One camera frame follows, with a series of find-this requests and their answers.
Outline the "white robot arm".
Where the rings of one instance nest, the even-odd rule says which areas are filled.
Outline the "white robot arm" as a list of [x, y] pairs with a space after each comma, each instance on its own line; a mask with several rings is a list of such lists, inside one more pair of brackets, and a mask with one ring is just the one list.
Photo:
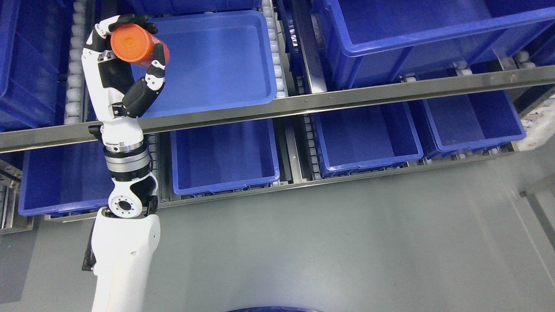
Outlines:
[[96, 214], [82, 262], [97, 278], [94, 312], [141, 312], [160, 241], [158, 182], [147, 140], [103, 148], [114, 189]]

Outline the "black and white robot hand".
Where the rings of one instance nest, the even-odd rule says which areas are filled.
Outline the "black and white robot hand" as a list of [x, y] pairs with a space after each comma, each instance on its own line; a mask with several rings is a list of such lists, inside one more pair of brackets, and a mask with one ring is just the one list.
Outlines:
[[126, 25], [138, 26], [155, 35], [158, 28], [147, 16], [134, 13], [116, 15], [95, 24], [82, 49], [82, 69], [85, 82], [101, 126], [91, 133], [107, 151], [129, 152], [144, 140], [138, 119], [151, 107], [165, 86], [168, 59], [161, 42], [154, 44], [147, 71], [135, 80], [131, 64], [116, 56], [111, 36]]

